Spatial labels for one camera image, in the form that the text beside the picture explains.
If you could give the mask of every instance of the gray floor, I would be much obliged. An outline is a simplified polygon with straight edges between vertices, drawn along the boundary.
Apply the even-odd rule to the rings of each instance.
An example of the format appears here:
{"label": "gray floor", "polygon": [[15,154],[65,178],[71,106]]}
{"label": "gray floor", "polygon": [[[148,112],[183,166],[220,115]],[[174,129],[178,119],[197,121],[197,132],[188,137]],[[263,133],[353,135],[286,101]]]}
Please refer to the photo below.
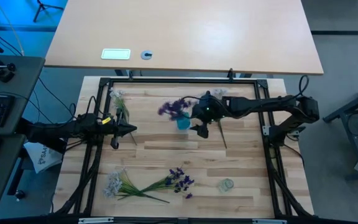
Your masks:
{"label": "gray floor", "polygon": [[[25,11],[20,16],[11,15],[14,24],[34,26],[32,16],[34,1],[20,1]],[[65,1],[50,1],[64,5]],[[358,30],[358,0],[303,0],[306,16],[312,30]],[[52,26],[60,19],[60,12],[43,14],[37,26]],[[4,18],[0,15],[0,24]],[[11,32],[0,32],[10,43],[17,45]],[[26,55],[44,57],[53,38],[53,33],[20,32]],[[358,36],[314,36],[324,68],[322,77],[310,77],[305,91],[319,102],[321,117],[326,116],[344,103],[356,97],[358,92]],[[109,70],[85,70],[69,68],[46,68],[42,72],[45,84],[67,105],[76,102],[82,78],[85,75],[112,75]],[[143,75],[197,76],[188,72],[143,72]],[[225,76],[209,73],[208,76]],[[289,93],[298,92],[296,75],[274,75],[283,78]],[[67,85],[74,91],[67,92]],[[36,86],[42,111],[53,121],[64,121],[69,114],[55,101],[41,85]],[[36,120],[37,113],[28,106],[24,117]],[[323,218],[358,221],[358,181],[346,182],[344,176],[353,172],[356,156],[351,150],[342,124],[334,121],[325,124],[318,121],[308,125],[302,133],[300,147],[305,158],[305,171],[310,188],[315,214]],[[3,197],[0,204],[0,218],[22,217],[48,213],[50,196],[54,191],[58,168],[35,175],[26,172],[20,188],[28,197],[15,202],[12,197]]]}

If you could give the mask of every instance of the wooden board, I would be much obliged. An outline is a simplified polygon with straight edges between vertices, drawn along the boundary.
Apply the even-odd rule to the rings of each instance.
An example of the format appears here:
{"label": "wooden board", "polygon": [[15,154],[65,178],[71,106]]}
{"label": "wooden board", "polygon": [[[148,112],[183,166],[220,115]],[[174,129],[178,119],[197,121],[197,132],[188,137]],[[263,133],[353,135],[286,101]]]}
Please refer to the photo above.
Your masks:
{"label": "wooden board", "polygon": [[[90,96],[96,95],[99,79],[84,78],[77,113],[83,113]],[[268,80],[268,85],[271,97],[285,95],[283,80]],[[104,138],[92,216],[273,217],[257,114],[250,114],[240,120],[222,120],[227,149],[216,123],[209,125],[209,138],[203,139],[194,131],[177,130],[175,122],[157,114],[158,108],[166,101],[174,101],[186,95],[201,96],[206,90],[216,88],[227,90],[226,95],[255,98],[253,86],[246,84],[114,84],[115,90],[125,92],[130,123],[138,127],[133,133],[137,146],[129,136],[124,136],[119,140],[119,149],[115,151],[109,145],[111,136]],[[276,112],[275,120],[280,123],[288,115],[286,112]],[[298,150],[297,143],[289,140],[286,143]],[[75,147],[65,154],[53,200],[55,208],[63,205],[78,184],[85,147]],[[313,213],[301,159],[289,149],[282,148],[281,152],[290,190],[304,208]],[[195,186],[190,189],[194,195],[191,199],[167,191],[151,192],[150,195],[167,200],[169,204],[139,197],[117,201],[103,195],[107,175],[116,169],[126,167],[131,181],[138,188],[143,188],[168,175],[169,169],[180,166],[195,179]],[[222,194],[217,184],[225,178],[234,181],[234,188]],[[88,189],[85,190],[81,209],[85,207],[87,192]],[[279,200],[284,211],[280,192]]]}
{"label": "wooden board", "polygon": [[323,74],[300,0],[69,0],[45,66]]}

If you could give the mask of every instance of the wooden table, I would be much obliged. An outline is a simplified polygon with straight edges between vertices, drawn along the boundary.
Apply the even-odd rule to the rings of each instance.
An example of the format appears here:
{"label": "wooden table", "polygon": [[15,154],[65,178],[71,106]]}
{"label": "wooden table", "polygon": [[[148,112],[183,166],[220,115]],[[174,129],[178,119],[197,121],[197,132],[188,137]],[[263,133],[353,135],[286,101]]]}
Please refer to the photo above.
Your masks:
{"label": "wooden table", "polygon": [[70,0],[45,66],[323,74],[300,0]]}
{"label": "wooden table", "polygon": [[[92,95],[96,96],[99,79],[100,77],[84,78],[77,113],[84,113],[89,98]],[[268,85],[271,97],[286,94],[283,80],[271,79],[268,80]],[[224,147],[216,123],[209,125],[209,138],[203,139],[197,136],[195,131],[177,130],[175,122],[169,121],[167,116],[157,114],[158,108],[166,101],[174,101],[186,95],[200,96],[206,90],[215,88],[226,89],[226,95],[229,96],[246,96],[252,99],[255,98],[252,86],[115,83],[113,88],[125,91],[124,99],[130,112],[130,123],[137,126],[137,131],[133,133],[137,146],[130,136],[124,136],[119,140],[119,149],[115,151],[109,145],[111,136],[104,138],[92,216],[273,217],[264,150],[256,113],[240,120],[222,119],[227,149]],[[278,124],[289,114],[275,112],[274,115]],[[287,139],[286,144],[298,150],[296,142]],[[85,145],[74,147],[64,156],[53,200],[56,209],[63,205],[78,185],[85,147]],[[281,153],[289,189],[302,206],[313,213],[301,159],[287,148],[282,148]],[[131,181],[138,188],[142,188],[168,175],[169,169],[180,166],[183,166],[186,173],[195,179],[195,185],[190,189],[194,195],[191,199],[185,199],[171,191],[150,193],[151,196],[169,201],[169,204],[139,197],[117,201],[105,198],[103,195],[107,176],[114,170],[126,167]],[[222,194],[217,184],[225,178],[234,181],[234,188]],[[278,194],[283,211],[281,192],[278,191]],[[81,211],[85,207],[87,195],[88,189],[84,192]]]}

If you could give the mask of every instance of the blue vase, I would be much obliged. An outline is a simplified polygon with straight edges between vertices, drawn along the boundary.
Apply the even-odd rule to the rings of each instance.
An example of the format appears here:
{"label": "blue vase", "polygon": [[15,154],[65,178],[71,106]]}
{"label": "blue vase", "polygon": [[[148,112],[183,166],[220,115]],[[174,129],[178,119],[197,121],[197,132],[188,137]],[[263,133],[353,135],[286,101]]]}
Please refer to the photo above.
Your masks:
{"label": "blue vase", "polygon": [[[184,115],[186,117],[190,117],[189,113],[187,113],[187,112],[184,113]],[[178,126],[179,130],[186,130],[190,127],[190,124],[191,124],[190,119],[188,119],[186,117],[182,116],[181,118],[177,119],[177,126]]]}

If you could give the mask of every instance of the black desk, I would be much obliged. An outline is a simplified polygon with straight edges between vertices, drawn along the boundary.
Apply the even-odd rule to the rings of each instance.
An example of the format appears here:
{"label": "black desk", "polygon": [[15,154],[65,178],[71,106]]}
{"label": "black desk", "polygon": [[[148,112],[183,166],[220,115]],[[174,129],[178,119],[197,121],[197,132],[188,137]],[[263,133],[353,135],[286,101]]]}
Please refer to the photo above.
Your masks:
{"label": "black desk", "polygon": [[[6,91],[30,98],[45,60],[38,57],[6,55],[0,55],[0,60],[4,64],[14,63],[16,65],[13,79],[7,83],[0,81],[0,92]],[[26,105],[26,99],[15,96],[15,102],[9,117],[5,125],[0,127],[0,137],[3,138],[0,149],[0,199],[25,141],[24,135],[14,133]]]}

